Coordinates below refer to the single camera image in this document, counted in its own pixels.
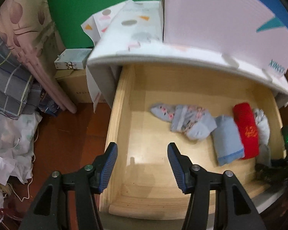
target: wooden drawer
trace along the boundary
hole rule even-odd
[[[255,159],[237,160],[219,167],[212,137],[190,141],[170,131],[170,123],[154,117],[153,103],[196,104],[216,117],[233,115],[235,104],[247,101],[266,113],[272,157],[283,156],[282,122],[269,88],[244,77],[221,71],[166,64],[123,67],[112,109],[106,146],[118,145],[118,158],[108,185],[100,196],[100,211],[142,219],[182,219],[189,195],[177,187],[167,158],[167,145],[175,142],[180,152],[208,171],[232,170],[250,197],[269,186],[254,181]],[[215,194],[209,212],[214,212]]]

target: floral sock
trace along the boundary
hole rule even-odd
[[[156,103],[151,106],[151,113],[163,121],[172,122],[174,118],[175,107],[175,105]]]
[[[183,132],[190,140],[203,140],[217,127],[209,111],[197,105],[176,106],[172,132]]]

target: cardboard box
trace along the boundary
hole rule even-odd
[[[86,70],[58,70],[55,79],[74,103],[92,103]]]
[[[65,49],[54,61],[56,69],[85,69],[86,60],[91,53],[89,48]]]

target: folded sock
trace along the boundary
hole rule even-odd
[[[183,132],[190,140],[203,140],[217,127],[207,109],[196,105],[177,105],[172,132]]]
[[[253,111],[249,103],[240,103],[233,108],[234,120],[238,126],[241,142],[244,146],[245,157],[250,159],[258,156],[258,131]]]
[[[217,128],[212,132],[214,148],[219,166],[244,157],[244,148],[234,119],[219,116],[215,119]]]
[[[270,138],[270,126],[268,118],[266,117],[263,110],[254,109],[254,119],[258,130],[259,144],[267,145]]]
[[[151,106],[151,113],[154,114],[157,118],[166,121],[172,122],[174,118],[175,106],[165,103],[156,103]]]
[[[268,145],[259,146],[259,155],[256,157],[256,163],[271,167],[271,151]]]

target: storage box lid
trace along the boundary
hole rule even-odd
[[[129,1],[87,60],[88,66],[165,62],[236,73],[271,88],[279,107],[288,104],[288,82],[224,53],[162,42],[159,1]]]

